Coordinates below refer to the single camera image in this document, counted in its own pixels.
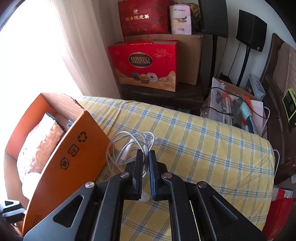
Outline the white wired earphones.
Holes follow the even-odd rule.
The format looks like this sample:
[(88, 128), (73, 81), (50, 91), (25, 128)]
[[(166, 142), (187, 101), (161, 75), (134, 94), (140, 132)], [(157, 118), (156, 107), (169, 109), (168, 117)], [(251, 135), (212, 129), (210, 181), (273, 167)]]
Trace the white wired earphones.
[[(137, 155), (137, 150), (141, 150), (144, 155), (142, 168), (142, 181), (149, 173), (149, 152), (154, 146), (159, 146), (162, 140), (152, 132), (121, 131), (115, 134), (109, 142), (107, 148), (112, 149), (112, 153), (106, 151), (107, 167), (115, 176), (125, 170), (128, 163), (133, 162)], [(142, 195), (138, 201), (148, 202), (150, 195), (142, 187)]]

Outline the orange cardboard box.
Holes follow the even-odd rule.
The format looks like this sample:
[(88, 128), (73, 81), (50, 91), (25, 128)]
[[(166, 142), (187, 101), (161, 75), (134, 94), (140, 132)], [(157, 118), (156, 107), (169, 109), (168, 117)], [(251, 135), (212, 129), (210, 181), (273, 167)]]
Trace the orange cardboard box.
[[(31, 200), (24, 197), (17, 171), (17, 157), (29, 132), (44, 114), (52, 114), (63, 126), (72, 121), (41, 173)], [(16, 125), (4, 155), (4, 181), (9, 199), (18, 200), (27, 213), (18, 225), (25, 235), (78, 188), (95, 181), (106, 164), (110, 140), (91, 114), (64, 94), (41, 93)]]

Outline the pink quilted oven mitt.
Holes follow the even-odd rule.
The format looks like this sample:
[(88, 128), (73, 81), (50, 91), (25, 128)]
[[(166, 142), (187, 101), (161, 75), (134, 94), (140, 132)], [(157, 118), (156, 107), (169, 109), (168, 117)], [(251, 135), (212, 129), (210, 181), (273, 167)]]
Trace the pink quilted oven mitt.
[(42, 173), (45, 165), (60, 142), (64, 130), (50, 113), (29, 132), (18, 154), (17, 170), (23, 182), (29, 173)]

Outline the clear bag of dried herbs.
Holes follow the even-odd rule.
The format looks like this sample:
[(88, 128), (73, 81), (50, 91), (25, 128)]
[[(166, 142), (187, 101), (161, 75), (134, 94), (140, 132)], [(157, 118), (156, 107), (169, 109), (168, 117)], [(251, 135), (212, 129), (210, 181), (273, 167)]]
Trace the clear bag of dried herbs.
[(73, 125), (73, 123), (75, 122), (75, 119), (73, 118), (73, 117), (69, 117), (68, 118), (68, 121), (67, 121), (67, 125), (66, 125), (66, 128), (65, 128), (65, 130), (69, 130), (70, 128), (71, 128), (71, 126)]

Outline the open box of clutter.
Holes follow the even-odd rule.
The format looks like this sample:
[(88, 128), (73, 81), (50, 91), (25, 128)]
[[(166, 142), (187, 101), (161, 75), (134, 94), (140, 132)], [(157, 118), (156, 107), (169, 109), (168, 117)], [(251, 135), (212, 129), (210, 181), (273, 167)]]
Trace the open box of clutter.
[(270, 110), (252, 94), (235, 85), (213, 78), (201, 117), (235, 126), (264, 137)]

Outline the red Chinese gift box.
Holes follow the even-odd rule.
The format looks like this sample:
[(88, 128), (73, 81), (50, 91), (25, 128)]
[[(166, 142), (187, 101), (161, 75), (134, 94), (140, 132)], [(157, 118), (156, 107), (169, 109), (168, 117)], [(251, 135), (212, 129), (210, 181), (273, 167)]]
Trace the red Chinese gift box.
[(273, 186), (270, 208), (262, 233), (267, 240), (273, 240), (287, 223), (295, 199), (292, 189)]

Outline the small blue white box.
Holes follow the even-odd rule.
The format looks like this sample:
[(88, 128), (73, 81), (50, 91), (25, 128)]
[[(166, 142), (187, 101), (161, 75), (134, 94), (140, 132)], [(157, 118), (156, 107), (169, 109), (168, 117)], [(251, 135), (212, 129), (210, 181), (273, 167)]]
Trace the small blue white box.
[(245, 85), (244, 90), (250, 94), (252, 94), (254, 97), (256, 97), (259, 101), (263, 101), (266, 92), (259, 81), (259, 78), (256, 75), (253, 75), (250, 73), (247, 83)]

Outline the brown cardboard carton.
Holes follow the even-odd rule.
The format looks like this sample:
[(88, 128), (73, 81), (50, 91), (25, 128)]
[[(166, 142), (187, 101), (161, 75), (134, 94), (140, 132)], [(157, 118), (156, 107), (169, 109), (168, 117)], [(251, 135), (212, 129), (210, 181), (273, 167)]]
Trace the brown cardboard carton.
[(120, 73), (118, 75), (121, 84), (129, 84), (143, 86), (161, 90), (175, 92), (176, 88), (182, 83), (195, 85), (197, 83), (201, 47), (203, 36), (198, 35), (171, 35), (171, 34), (152, 34), (152, 35), (137, 35), (127, 37), (130, 42), (177, 42), (177, 69), (169, 69), (164, 74), (158, 74), (154, 71), (146, 71), (145, 75), (149, 76), (150, 80), (137, 80), (134, 77)]

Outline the green black portable radio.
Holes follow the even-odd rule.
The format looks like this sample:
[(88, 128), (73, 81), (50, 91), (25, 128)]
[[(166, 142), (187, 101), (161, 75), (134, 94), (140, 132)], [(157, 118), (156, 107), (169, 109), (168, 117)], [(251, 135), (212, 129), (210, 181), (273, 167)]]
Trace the green black portable radio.
[(295, 128), (296, 125), (296, 100), (293, 89), (288, 88), (282, 98), (283, 106), (287, 115), (288, 123)]

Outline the brown wooden sofa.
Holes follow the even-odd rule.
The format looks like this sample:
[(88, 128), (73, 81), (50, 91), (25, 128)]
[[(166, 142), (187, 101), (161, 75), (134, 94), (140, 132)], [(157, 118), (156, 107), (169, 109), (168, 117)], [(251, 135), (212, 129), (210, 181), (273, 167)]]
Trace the brown wooden sofa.
[(275, 184), (280, 184), (295, 174), (295, 128), (288, 123), (282, 102), (284, 93), (273, 79), (276, 64), (280, 59), (279, 51), (283, 44), (285, 44), (284, 40), (273, 33), (267, 61), (260, 77), (266, 92), (263, 103), (270, 109), (267, 137), (272, 147), (280, 154)]

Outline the white sheer curtain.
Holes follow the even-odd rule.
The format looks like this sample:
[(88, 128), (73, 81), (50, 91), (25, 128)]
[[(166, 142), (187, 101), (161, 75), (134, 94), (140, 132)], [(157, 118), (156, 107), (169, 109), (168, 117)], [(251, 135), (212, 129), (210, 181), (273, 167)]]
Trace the white sheer curtain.
[(83, 95), (120, 99), (108, 47), (123, 40), (117, 1), (54, 1), (66, 66)]

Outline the red tea gift bag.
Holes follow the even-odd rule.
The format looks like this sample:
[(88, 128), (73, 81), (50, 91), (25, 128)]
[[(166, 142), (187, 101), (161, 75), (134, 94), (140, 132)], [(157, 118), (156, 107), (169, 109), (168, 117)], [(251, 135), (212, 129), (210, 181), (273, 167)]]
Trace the red tea gift bag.
[(124, 36), (170, 33), (168, 0), (119, 1), (120, 25)]

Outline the left black speaker on stand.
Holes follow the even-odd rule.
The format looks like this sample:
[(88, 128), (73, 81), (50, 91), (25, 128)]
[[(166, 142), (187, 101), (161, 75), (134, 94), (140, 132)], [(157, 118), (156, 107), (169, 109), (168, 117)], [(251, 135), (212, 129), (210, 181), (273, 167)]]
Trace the left black speaker on stand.
[(227, 39), (228, 15), (225, 0), (200, 0), (198, 1), (201, 13), (201, 31), (212, 36), (212, 58), (208, 87), (212, 86), (214, 77), (218, 37)]

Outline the black speaker on stand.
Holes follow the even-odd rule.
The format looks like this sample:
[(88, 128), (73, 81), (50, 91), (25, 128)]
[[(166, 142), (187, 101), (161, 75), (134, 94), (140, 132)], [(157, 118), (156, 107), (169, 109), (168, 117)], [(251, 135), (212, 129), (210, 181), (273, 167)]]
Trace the black speaker on stand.
[(258, 16), (239, 10), (236, 39), (246, 45), (246, 53), (236, 86), (239, 87), (251, 49), (262, 52), (267, 34), (267, 23)]
[(200, 0), (198, 1), (201, 13), (201, 31), (212, 36), (212, 58), (208, 87), (212, 86), (214, 77), (218, 37), (227, 39), (228, 15), (225, 0)]

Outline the right black speaker on stand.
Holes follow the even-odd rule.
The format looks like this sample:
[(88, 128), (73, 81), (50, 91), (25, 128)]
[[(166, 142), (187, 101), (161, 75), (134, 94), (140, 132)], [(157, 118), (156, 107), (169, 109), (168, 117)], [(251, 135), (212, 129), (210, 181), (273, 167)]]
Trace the right black speaker on stand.
[(236, 86), (239, 87), (251, 49), (262, 52), (267, 34), (267, 23), (258, 16), (239, 10), (236, 39), (246, 45), (246, 53)]

